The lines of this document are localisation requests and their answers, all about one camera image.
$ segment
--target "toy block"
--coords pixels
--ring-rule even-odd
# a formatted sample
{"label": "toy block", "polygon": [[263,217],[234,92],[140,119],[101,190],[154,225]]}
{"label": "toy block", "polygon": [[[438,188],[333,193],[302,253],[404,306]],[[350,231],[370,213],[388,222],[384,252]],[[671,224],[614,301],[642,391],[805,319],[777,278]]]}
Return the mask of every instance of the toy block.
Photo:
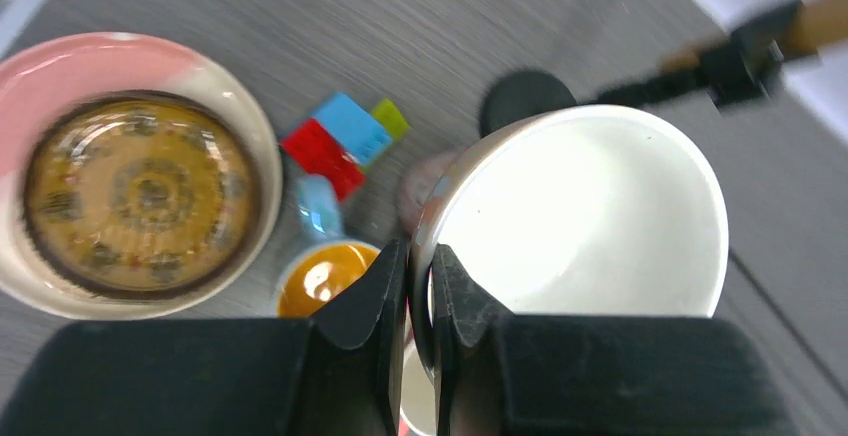
{"label": "toy block", "polygon": [[344,201],[365,182],[365,175],[345,150],[314,119],[295,129],[280,146],[304,171],[327,178],[339,201]]}
{"label": "toy block", "polygon": [[392,142],[383,126],[344,93],[336,93],[312,118],[362,166],[370,165]]}
{"label": "toy block", "polygon": [[390,99],[383,99],[377,103],[377,106],[371,110],[371,117],[383,126],[394,141],[400,140],[409,131],[409,123],[403,119],[400,110]]}

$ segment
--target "wooden table surface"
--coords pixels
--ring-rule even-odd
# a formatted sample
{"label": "wooden table surface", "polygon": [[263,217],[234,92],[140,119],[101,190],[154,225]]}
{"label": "wooden table surface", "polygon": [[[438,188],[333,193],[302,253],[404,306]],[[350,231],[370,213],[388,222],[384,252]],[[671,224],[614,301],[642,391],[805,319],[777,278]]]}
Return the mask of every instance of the wooden table surface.
{"label": "wooden table surface", "polygon": [[[87,31],[169,38],[217,60],[283,133],[334,91],[392,98],[413,130],[346,204],[354,236],[398,234],[406,168],[477,138],[504,71],[543,67],[578,96],[649,70],[715,24],[690,0],[48,0],[13,50]],[[788,95],[722,117],[703,97],[655,111],[702,148],[722,184],[731,262],[718,315],[755,341],[806,434],[848,428],[848,153]],[[290,199],[256,263],[179,317],[262,314],[296,237]],[[66,321],[0,294],[0,402]]]}

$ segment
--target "decorative pattern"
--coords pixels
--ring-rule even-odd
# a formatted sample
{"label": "decorative pattern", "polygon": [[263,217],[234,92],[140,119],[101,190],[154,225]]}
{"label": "decorative pattern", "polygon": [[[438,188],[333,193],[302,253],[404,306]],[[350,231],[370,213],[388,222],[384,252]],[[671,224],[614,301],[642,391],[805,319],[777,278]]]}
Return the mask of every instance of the decorative pattern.
{"label": "decorative pattern", "polygon": [[237,258],[255,224],[252,162],[204,108],[154,92],[76,108],[37,145],[24,215],[37,250],[97,294],[190,291]]}

